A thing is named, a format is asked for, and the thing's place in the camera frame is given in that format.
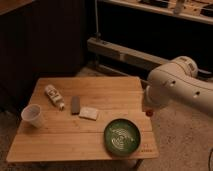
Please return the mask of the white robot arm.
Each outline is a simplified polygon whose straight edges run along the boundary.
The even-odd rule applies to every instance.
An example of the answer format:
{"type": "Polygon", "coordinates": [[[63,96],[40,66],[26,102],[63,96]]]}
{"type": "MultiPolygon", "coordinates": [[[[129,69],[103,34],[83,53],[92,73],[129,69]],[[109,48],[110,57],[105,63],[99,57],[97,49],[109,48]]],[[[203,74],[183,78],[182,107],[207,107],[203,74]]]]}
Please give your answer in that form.
{"type": "Polygon", "coordinates": [[[174,100],[213,116],[213,82],[197,79],[197,73],[196,62],[187,56],[156,67],[147,78],[145,103],[162,108],[174,100]]]}

